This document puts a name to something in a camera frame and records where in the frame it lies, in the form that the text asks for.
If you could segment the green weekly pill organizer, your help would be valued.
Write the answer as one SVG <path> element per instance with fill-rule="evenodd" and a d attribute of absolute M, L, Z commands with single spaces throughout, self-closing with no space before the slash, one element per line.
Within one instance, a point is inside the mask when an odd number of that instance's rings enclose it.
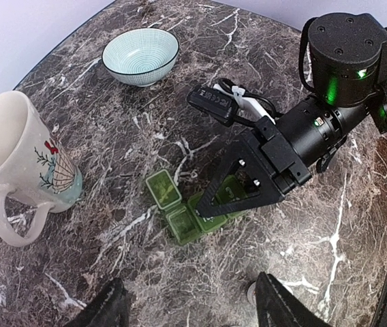
<path fill-rule="evenodd" d="M 165 212 L 170 231 L 180 245 L 186 245 L 204 234 L 214 232 L 229 220 L 244 214 L 239 211 L 211 218 L 200 217 L 196 205 L 203 193 L 196 193 L 188 200 L 182 200 L 176 183 L 166 169 L 150 175 L 145 183 L 156 205 Z"/>

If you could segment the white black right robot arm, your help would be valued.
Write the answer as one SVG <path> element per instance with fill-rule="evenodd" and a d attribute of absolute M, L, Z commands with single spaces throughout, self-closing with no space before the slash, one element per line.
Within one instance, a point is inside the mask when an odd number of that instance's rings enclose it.
<path fill-rule="evenodd" d="M 300 54 L 311 58 L 308 96 L 287 113 L 257 121 L 238 115 L 246 94 L 198 85 L 187 102 L 244 132 L 223 156 L 195 210 L 203 218 L 276 204 L 324 172 L 347 135 L 366 116 L 387 132 L 387 27 L 372 15 L 331 13 L 308 20 Z"/>

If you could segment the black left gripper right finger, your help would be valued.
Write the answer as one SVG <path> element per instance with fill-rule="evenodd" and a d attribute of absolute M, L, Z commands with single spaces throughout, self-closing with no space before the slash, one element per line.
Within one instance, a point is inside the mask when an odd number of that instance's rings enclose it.
<path fill-rule="evenodd" d="M 317 317 L 293 296 L 272 274 L 261 272 L 256 280 L 256 311 L 258 326 L 325 326 L 330 325 Z"/>

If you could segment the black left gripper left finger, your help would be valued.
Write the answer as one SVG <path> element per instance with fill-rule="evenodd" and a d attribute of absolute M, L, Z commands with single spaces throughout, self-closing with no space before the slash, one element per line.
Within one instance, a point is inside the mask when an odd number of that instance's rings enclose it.
<path fill-rule="evenodd" d="M 66 326 L 129 326 L 129 297 L 122 280 L 109 281 Z"/>

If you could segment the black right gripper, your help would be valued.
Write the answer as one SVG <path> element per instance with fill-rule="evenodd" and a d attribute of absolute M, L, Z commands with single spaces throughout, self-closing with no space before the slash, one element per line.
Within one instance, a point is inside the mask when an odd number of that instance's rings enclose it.
<path fill-rule="evenodd" d="M 276 204 L 310 178 L 303 160 L 265 116 L 229 144 L 196 211 L 216 217 Z"/>

